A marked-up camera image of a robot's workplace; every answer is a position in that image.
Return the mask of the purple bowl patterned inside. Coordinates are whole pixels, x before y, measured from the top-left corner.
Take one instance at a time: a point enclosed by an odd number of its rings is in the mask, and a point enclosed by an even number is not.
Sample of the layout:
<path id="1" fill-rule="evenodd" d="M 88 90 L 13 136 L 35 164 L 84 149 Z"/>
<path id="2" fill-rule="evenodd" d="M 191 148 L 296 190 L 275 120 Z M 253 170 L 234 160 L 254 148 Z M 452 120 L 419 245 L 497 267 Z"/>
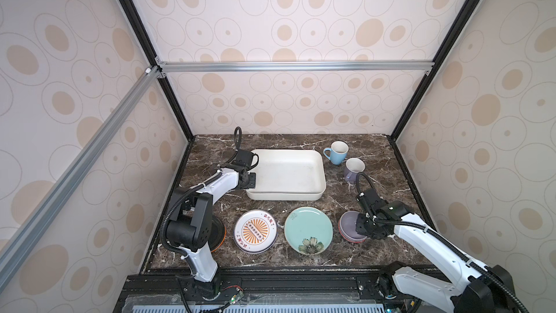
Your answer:
<path id="1" fill-rule="evenodd" d="M 338 222 L 340 235 L 350 243 L 362 243 L 367 239 L 366 236 L 359 234 L 356 230 L 358 216 L 359 212 L 357 211 L 347 211 Z"/>

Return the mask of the white plastic bin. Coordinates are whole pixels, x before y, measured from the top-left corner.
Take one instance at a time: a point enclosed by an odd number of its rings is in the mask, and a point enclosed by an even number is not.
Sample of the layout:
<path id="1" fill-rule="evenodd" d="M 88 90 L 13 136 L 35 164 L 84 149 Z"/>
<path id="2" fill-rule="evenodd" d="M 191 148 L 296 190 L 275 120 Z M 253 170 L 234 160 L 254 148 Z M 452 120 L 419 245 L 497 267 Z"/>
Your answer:
<path id="1" fill-rule="evenodd" d="M 322 156 L 315 150 L 255 149 L 259 163 L 256 187 L 248 197 L 256 201 L 316 201 L 326 191 Z"/>

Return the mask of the mint green flower plate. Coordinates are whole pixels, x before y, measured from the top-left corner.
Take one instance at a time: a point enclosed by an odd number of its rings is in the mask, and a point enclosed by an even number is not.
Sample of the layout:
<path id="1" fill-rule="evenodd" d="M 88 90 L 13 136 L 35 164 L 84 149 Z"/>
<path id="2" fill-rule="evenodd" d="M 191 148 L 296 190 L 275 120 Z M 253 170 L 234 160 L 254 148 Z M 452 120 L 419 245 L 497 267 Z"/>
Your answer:
<path id="1" fill-rule="evenodd" d="M 313 207 L 293 210 L 285 221 L 285 239 L 299 254 L 321 254 L 332 243 L 333 227 L 330 218 Z"/>

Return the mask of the white plate orange sunburst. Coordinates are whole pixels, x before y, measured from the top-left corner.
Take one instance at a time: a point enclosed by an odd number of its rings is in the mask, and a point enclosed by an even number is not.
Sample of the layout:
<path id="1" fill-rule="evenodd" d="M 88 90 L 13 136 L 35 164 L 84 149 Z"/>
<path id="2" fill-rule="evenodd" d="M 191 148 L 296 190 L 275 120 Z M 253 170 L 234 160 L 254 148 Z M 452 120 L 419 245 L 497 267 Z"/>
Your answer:
<path id="1" fill-rule="evenodd" d="M 245 253 L 263 253 L 273 246 L 276 239 L 277 223 L 269 212 L 251 210 L 235 224 L 235 244 Z"/>

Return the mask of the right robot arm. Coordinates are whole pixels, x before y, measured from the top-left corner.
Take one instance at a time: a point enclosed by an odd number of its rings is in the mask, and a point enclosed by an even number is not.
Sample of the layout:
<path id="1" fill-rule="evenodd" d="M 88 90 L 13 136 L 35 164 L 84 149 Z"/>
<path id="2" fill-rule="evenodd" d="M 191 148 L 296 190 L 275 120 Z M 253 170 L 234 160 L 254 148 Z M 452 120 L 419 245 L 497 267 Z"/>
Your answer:
<path id="1" fill-rule="evenodd" d="M 444 281 L 393 262 L 380 273 L 376 287 L 385 299 L 413 296 L 443 312 L 526 312 L 515 294 L 513 278 L 503 267 L 490 267 L 468 255 L 430 228 L 401 201 L 388 202 L 373 189 L 359 191 L 363 208 L 356 230 L 369 239 L 397 236 L 446 277 Z"/>

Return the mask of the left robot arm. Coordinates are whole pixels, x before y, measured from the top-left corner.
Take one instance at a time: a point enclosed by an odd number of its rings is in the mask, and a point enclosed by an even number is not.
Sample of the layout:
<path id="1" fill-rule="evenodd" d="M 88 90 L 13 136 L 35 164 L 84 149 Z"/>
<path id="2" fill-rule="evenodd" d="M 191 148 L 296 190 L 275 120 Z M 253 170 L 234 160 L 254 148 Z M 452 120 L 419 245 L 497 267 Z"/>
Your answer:
<path id="1" fill-rule="evenodd" d="M 174 190 L 177 200 L 162 219 L 160 244 L 185 257 L 196 281 L 210 283 L 218 270 L 208 243 L 214 203 L 229 191 L 255 188 L 256 173 L 251 170 L 259 162 L 256 153 L 238 149 L 210 178 Z"/>

